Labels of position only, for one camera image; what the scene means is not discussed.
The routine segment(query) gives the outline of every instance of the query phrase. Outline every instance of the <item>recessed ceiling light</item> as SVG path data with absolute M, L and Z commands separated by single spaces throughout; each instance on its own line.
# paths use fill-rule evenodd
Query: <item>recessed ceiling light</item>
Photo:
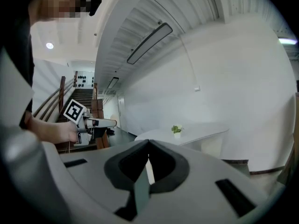
M 279 38 L 279 41 L 280 41 L 281 44 L 295 45 L 297 43 L 296 40 L 287 39 L 287 38 Z
M 47 43 L 47 44 L 46 44 L 46 47 L 47 47 L 48 49 L 53 49 L 53 48 L 54 48 L 54 45 L 53 45 L 52 43 Z

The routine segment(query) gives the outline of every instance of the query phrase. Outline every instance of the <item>black camera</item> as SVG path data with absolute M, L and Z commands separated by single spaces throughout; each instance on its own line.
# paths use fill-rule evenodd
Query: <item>black camera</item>
M 81 0 L 81 3 L 85 3 L 86 12 L 88 12 L 90 16 L 93 16 L 97 12 L 102 0 Z

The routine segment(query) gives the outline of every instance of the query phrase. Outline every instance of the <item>small white pot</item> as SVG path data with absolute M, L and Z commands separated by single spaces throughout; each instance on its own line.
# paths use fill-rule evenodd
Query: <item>small white pot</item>
M 175 137 L 176 139 L 180 139 L 180 138 L 181 138 L 181 132 L 179 132 L 179 133 L 175 133 L 175 134 L 174 134 L 174 137 Z

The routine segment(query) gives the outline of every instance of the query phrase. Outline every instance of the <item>wooden handrail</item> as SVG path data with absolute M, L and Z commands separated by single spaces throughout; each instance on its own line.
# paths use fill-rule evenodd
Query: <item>wooden handrail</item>
M 72 88 L 73 83 L 70 83 L 66 86 L 66 89 L 68 89 L 67 91 L 70 90 L 70 88 Z M 45 117 L 45 115 L 47 114 L 47 112 L 49 111 L 49 109 L 51 108 L 51 106 L 54 104 L 54 102 L 57 100 L 57 98 L 59 98 L 59 94 L 52 100 L 52 102 L 48 105 L 48 108 L 43 112 L 43 114 L 41 115 L 40 119 L 43 119 Z
M 67 92 L 69 92 L 69 90 L 73 88 L 72 86 L 69 87 L 65 92 L 64 92 L 64 96 L 66 95 Z M 52 109 L 50 110 L 49 114 L 47 115 L 46 119 L 44 121 L 48 122 L 51 114 L 53 113 L 54 109 L 56 108 L 56 106 L 59 104 L 59 102 L 61 101 L 61 99 L 59 99 L 53 106 Z
M 74 79 L 69 80 L 65 85 L 69 85 L 70 82 L 74 82 Z M 46 103 L 48 103 L 49 100 L 51 100 L 53 98 L 53 96 L 60 91 L 60 87 L 49 96 L 49 98 L 47 98 L 42 104 L 41 106 L 34 112 L 33 117 L 36 117 L 38 115 L 38 113 L 43 109 L 43 107 L 46 105 Z

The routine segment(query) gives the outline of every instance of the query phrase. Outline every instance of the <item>potted plant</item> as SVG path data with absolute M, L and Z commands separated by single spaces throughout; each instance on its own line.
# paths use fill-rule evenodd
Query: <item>potted plant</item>
M 174 137 L 176 139 L 179 139 L 181 137 L 181 132 L 183 130 L 183 127 L 181 125 L 174 125 L 172 128 L 171 128 L 171 131 L 173 131 L 174 133 Z

